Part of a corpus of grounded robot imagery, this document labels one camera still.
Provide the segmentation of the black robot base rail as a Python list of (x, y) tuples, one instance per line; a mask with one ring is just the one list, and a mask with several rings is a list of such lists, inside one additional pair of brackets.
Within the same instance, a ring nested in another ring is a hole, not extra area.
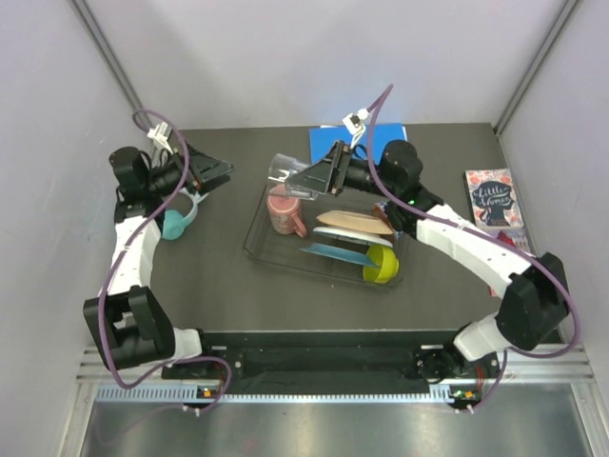
[(216, 331), (206, 354), (228, 362), (230, 394), (424, 393), (444, 380), (474, 385), (499, 372), (498, 356), (462, 359), (452, 330)]

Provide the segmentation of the teal scalloped plate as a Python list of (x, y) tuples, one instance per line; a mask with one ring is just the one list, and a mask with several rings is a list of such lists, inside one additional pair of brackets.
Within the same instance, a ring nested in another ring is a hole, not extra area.
[(308, 247), (300, 248), (300, 251), (318, 255), (334, 260), (343, 261), (349, 264), (359, 265), (362, 267), (378, 268), (366, 254), (353, 251), (345, 248), (338, 248), (330, 245), (324, 245), (319, 243), (313, 243)]

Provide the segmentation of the lime green bowl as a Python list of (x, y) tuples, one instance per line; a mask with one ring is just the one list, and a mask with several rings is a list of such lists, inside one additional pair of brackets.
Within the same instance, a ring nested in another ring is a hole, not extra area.
[(393, 248), (384, 245), (373, 245), (366, 252), (374, 267), (363, 267), (363, 279), (367, 283), (386, 284), (399, 272), (400, 261)]

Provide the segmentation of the red patterned small bowl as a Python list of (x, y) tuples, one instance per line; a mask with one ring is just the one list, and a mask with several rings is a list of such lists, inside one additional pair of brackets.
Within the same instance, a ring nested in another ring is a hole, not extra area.
[(393, 226), (391, 225), (388, 216), (387, 216), (387, 212), (386, 212), (386, 202), (378, 202), (375, 203), (372, 207), (372, 215), (374, 217), (379, 218), (380, 220), (382, 220), (389, 228), (393, 228)]

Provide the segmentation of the pink ghost mug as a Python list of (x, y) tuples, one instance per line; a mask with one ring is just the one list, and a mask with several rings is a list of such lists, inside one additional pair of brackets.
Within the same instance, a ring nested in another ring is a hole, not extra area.
[(284, 185), (271, 188), (266, 197), (272, 227), (282, 235), (296, 234), (302, 238), (308, 232), (302, 218), (301, 200), (289, 196)]

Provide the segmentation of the peach bird plate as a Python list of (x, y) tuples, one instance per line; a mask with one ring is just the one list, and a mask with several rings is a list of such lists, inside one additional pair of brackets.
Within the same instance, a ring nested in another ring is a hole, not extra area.
[(353, 229), (379, 235), (392, 235), (394, 233), (394, 230), (382, 219), (359, 212), (331, 210), (319, 214), (316, 219), (320, 223), (343, 229)]

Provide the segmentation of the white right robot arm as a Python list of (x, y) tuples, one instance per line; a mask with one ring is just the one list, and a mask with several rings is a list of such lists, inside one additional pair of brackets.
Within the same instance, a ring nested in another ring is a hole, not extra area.
[(534, 349), (570, 313), (562, 261), (488, 236), (426, 189), (421, 173), (422, 161), (405, 140), (387, 143), (379, 162), (356, 158), (337, 142), (323, 159), (289, 174), (285, 187), (334, 196), (344, 189), (382, 195), (394, 230), (446, 254), (497, 293), (499, 310), (462, 328), (449, 344), (443, 361), (451, 374), (468, 375), (492, 352)]

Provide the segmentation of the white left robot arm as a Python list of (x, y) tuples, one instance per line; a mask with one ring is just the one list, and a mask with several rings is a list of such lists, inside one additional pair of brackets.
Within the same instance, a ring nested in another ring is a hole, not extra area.
[(231, 163), (189, 148), (154, 167), (135, 147), (109, 157), (118, 182), (114, 210), (116, 245), (109, 278), (83, 315), (106, 368), (136, 368), (183, 359), (195, 377), (215, 369), (214, 352), (199, 329), (175, 328), (150, 288), (159, 242), (179, 237), (205, 197), (227, 183)]

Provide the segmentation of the clear plastic cup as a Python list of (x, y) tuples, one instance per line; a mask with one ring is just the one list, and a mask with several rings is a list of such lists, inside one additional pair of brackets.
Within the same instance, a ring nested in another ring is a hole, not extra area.
[(300, 185), (289, 184), (288, 179), (298, 172), (305, 170), (309, 164), (281, 153), (276, 154), (270, 162), (266, 178), (266, 191), (269, 195), (297, 198), (314, 201), (318, 193)]

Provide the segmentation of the white watermelon plate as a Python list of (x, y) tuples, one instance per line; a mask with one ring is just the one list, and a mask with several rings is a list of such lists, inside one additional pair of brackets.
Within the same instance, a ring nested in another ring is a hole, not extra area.
[(388, 248), (392, 248), (393, 244), (382, 238), (382, 236), (373, 233), (361, 232), (348, 228), (336, 228), (336, 227), (316, 227), (313, 229), (313, 233), (321, 235), (327, 238), (332, 238), (340, 241), (346, 241), (350, 243), (372, 246), (381, 245)]

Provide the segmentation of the black wire dish rack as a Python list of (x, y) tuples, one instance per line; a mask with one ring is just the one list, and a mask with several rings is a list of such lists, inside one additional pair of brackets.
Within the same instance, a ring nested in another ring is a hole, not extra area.
[(400, 268), (396, 276), (385, 284), (365, 281), (361, 265), (305, 251), (311, 244), (318, 243), (360, 253), (367, 252), (367, 245), (326, 237), (315, 233), (313, 229), (320, 225), (317, 216), (321, 213), (336, 209), (370, 214), (373, 206), (381, 201), (382, 199), (376, 195), (350, 189), (337, 198), (323, 195), (313, 201), (305, 201), (302, 206), (302, 215), (308, 236), (302, 238), (296, 234), (280, 234), (272, 227), (266, 206), (266, 192), (263, 191), (244, 241), (244, 252), (256, 263), (290, 273), (328, 281), (346, 282), (363, 288), (378, 290), (394, 288), (403, 280), (406, 271), (406, 253), (409, 241), (405, 238), (398, 239), (393, 245), (396, 257), (400, 261)]

